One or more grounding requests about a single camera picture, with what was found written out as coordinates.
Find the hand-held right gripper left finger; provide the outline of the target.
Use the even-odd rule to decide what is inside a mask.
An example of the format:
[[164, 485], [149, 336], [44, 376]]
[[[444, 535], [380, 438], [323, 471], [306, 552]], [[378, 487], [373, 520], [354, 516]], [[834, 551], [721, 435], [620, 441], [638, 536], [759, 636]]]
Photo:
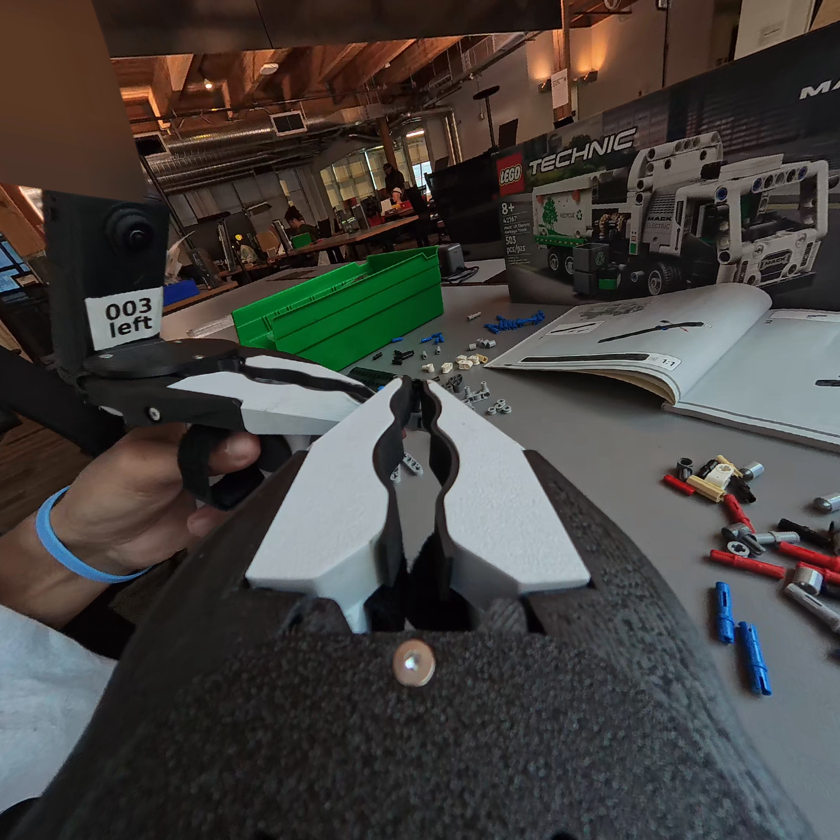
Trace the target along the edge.
[[335, 601], [350, 629], [392, 586], [403, 534], [391, 475], [403, 459], [412, 381], [393, 380], [309, 449], [246, 571], [253, 587]]

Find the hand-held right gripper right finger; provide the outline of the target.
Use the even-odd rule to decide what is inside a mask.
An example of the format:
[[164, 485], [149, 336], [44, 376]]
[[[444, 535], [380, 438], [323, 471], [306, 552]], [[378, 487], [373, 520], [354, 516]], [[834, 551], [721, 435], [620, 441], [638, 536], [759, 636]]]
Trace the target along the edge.
[[422, 388], [442, 596], [516, 599], [586, 586], [591, 575], [532, 463], [543, 463], [435, 382]]

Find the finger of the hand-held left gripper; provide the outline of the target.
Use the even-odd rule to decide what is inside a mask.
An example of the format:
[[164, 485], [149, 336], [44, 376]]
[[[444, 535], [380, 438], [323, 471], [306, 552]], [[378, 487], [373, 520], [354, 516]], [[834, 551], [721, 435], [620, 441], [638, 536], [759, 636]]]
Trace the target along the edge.
[[205, 373], [187, 377], [169, 390], [239, 400], [245, 430], [257, 435], [309, 435], [327, 433], [352, 414], [370, 396], [350, 381], [339, 390], [322, 390], [300, 384], [257, 381], [242, 373]]
[[364, 403], [374, 395], [371, 388], [348, 376], [290, 356], [237, 353], [233, 361], [237, 373], [260, 384], [297, 385], [314, 392], [340, 392], [358, 403]]

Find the person's left forearm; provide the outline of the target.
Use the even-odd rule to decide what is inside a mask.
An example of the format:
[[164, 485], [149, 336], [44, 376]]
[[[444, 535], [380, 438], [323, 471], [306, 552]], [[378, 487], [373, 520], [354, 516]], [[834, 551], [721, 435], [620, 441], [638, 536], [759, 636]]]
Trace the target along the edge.
[[83, 579], [58, 563], [41, 544], [35, 520], [31, 514], [1, 538], [1, 604], [62, 628], [109, 585]]

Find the scattered small lego pieces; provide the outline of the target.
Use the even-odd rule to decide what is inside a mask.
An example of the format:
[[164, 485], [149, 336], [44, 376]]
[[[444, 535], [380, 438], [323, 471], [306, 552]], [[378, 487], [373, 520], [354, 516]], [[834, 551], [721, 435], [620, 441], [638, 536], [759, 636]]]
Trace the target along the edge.
[[465, 378], [471, 371], [481, 372], [490, 362], [487, 352], [497, 347], [495, 339], [478, 339], [469, 343], [467, 353], [458, 354], [452, 360], [443, 358], [445, 336], [440, 331], [421, 338], [418, 349], [406, 342], [407, 339], [403, 337], [392, 340], [391, 365], [398, 369], [393, 373], [400, 375], [404, 366], [410, 362], [419, 362], [418, 371], [422, 381], [443, 386], [449, 394], [459, 398], [468, 407], [480, 408], [488, 416], [512, 413], [512, 407], [505, 398], [493, 397], [486, 381], [476, 385], [470, 384]]

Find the cluster of blue lego parts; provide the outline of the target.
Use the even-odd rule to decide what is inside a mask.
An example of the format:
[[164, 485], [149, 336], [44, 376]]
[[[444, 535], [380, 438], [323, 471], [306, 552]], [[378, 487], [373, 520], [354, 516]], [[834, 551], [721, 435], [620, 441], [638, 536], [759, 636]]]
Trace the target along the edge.
[[492, 334], [499, 334], [502, 332], [519, 330], [529, 326], [538, 327], [544, 320], [545, 314], [542, 310], [540, 310], [527, 318], [504, 318], [502, 316], [497, 316], [495, 322], [485, 323], [484, 327]]

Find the pile of mixed lego pins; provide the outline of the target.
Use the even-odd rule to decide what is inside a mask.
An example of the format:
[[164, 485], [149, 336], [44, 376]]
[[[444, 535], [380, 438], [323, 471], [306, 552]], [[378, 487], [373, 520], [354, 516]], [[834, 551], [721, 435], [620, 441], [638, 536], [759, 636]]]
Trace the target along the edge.
[[724, 511], [727, 522], [721, 528], [723, 547], [712, 549], [709, 561], [780, 583], [786, 597], [837, 636], [838, 519], [817, 529], [781, 518], [774, 528], [760, 530], [748, 506], [757, 501], [752, 484], [763, 472], [763, 465], [757, 461], [737, 466], [718, 455], [697, 465], [690, 458], [681, 458], [661, 483]]

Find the lego set box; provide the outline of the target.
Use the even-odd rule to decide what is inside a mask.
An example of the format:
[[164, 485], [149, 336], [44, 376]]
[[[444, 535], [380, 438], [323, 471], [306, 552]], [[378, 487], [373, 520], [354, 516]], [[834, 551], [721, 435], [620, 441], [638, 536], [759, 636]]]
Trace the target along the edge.
[[495, 154], [511, 299], [838, 311], [839, 24]]

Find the person's left hand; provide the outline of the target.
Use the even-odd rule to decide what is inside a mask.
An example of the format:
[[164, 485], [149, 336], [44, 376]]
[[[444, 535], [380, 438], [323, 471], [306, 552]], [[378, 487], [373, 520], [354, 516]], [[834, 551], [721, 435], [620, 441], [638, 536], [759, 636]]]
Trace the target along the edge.
[[228, 514], [200, 506], [182, 483], [183, 423], [137, 428], [94, 459], [57, 501], [50, 526], [65, 549], [99, 572], [126, 576], [207, 536]]

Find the green plastic bin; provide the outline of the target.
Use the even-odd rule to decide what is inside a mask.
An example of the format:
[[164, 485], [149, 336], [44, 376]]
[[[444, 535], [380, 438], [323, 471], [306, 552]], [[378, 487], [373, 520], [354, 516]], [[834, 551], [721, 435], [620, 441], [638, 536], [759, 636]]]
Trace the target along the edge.
[[232, 317], [241, 345], [339, 371], [443, 311], [438, 249], [430, 246], [342, 265]]

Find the blue rubber wristband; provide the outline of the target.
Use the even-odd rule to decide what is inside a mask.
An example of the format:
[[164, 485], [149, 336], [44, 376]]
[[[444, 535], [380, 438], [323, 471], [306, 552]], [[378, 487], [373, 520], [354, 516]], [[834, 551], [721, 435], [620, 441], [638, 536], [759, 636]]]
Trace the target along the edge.
[[128, 583], [147, 574], [151, 570], [151, 567], [126, 575], [110, 574], [90, 566], [68, 550], [68, 548], [56, 536], [51, 524], [51, 512], [58, 501], [66, 495], [68, 489], [69, 487], [67, 486], [48, 497], [36, 512], [36, 536], [45, 551], [58, 564], [86, 581], [116, 585]]

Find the open instruction booklet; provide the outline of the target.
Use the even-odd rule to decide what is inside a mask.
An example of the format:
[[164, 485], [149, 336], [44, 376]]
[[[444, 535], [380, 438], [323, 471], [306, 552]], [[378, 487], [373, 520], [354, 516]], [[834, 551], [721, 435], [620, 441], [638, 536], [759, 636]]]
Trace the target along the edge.
[[839, 451], [839, 315], [736, 283], [567, 311], [489, 363], [602, 375], [664, 410]]

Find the person's white garment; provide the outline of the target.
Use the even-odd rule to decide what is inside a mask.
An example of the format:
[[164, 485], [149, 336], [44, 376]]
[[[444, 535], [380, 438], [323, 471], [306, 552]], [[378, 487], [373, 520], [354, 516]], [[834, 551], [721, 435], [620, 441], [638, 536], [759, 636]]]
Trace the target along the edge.
[[1, 837], [75, 748], [116, 662], [1, 607]]

